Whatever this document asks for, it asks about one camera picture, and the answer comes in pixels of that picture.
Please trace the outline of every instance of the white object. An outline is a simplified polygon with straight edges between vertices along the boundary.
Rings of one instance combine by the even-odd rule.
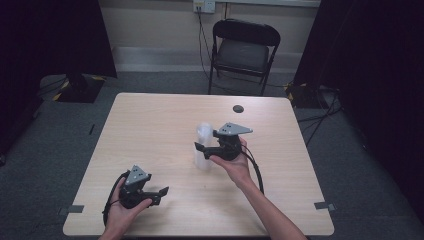
[[[210,147],[212,143],[212,132],[213,128],[212,125],[209,123],[201,123],[196,128],[197,131],[197,142],[202,144],[205,147]],[[212,161],[205,159],[205,155],[197,151],[196,148],[194,148],[194,164],[197,166],[200,170],[210,170],[212,167]]]

